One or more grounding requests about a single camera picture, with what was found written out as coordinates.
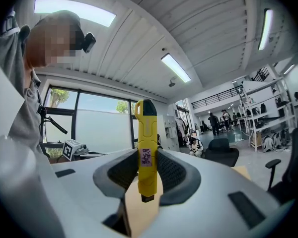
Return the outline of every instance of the yellow handheld device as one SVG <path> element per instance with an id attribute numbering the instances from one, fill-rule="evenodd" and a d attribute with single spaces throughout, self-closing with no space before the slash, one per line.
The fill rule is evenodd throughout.
<path id="1" fill-rule="evenodd" d="M 140 100 L 135 105 L 138 129 L 138 191 L 142 202 L 154 200 L 157 193 L 157 111 L 151 100 Z"/>

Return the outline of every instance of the crouching person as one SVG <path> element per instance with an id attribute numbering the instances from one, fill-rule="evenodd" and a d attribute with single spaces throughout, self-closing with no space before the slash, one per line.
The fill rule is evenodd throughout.
<path id="1" fill-rule="evenodd" d="M 203 145 L 199 139 L 197 139 L 195 137 L 190 137 L 189 138 L 189 149 L 190 149 L 190 155 L 200 158 L 202 155 L 202 152 L 203 152 Z"/>

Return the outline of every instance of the gray floor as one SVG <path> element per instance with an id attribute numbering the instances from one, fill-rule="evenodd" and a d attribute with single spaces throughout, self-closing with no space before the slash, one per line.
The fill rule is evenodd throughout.
<path id="1" fill-rule="evenodd" d="M 215 138 L 228 138 L 230 146 L 239 150 L 239 157 L 235 166 L 246 166 L 252 181 L 264 190 L 267 190 L 270 178 L 270 170 L 265 167 L 266 163 L 280 159 L 282 162 L 276 166 L 273 185 L 281 181 L 290 160 L 291 148 L 267 153 L 263 153 L 262 149 L 259 148 L 255 152 L 254 148 L 249 147 L 247 136 L 237 127 L 234 128 L 234 131 L 223 132 L 219 136 L 213 136 L 211 131 L 200 135 L 200 141 L 205 149 Z M 189 148 L 181 147 L 180 152 L 189 153 Z"/>

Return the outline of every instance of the black tip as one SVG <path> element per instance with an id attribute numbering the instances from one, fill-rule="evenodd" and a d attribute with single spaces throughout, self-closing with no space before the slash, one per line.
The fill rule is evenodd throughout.
<path id="1" fill-rule="evenodd" d="M 144 195 L 141 195 L 141 201 L 143 203 L 148 203 L 148 202 L 153 201 L 153 200 L 154 200 L 154 195 L 149 196 L 149 197 L 146 197 Z"/>

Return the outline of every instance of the white corrugated ceiling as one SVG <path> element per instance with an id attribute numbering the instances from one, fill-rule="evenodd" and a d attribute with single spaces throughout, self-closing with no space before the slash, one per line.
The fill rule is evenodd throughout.
<path id="1" fill-rule="evenodd" d="M 275 0 L 131 0 L 129 4 L 124 0 L 76 1 L 110 11 L 116 18 L 109 28 L 82 19 L 84 33 L 92 32 L 96 45 L 75 63 L 54 66 L 104 77 L 165 99 L 174 100 L 180 92 L 188 92 L 189 97 L 201 91 L 201 83 L 208 87 L 215 80 L 223 83 L 238 73 L 246 74 L 244 69 L 248 71 L 249 67 L 241 66 L 246 53 L 250 52 L 248 65 L 295 53 L 298 47 L 298 33 L 286 10 Z M 33 6 L 34 0 L 20 0 L 17 4 L 20 24 L 33 26 L 38 22 L 40 16 L 33 13 Z M 138 6 L 156 23 L 137 12 Z M 265 8 L 274 10 L 274 21 L 270 42 L 259 51 Z M 253 15 L 256 26 L 252 33 L 247 23 Z M 245 52 L 251 34 L 251 48 Z M 177 78 L 174 87 L 168 86 L 176 75 L 160 60 L 166 53 L 177 59 L 192 81 L 184 84 Z"/>

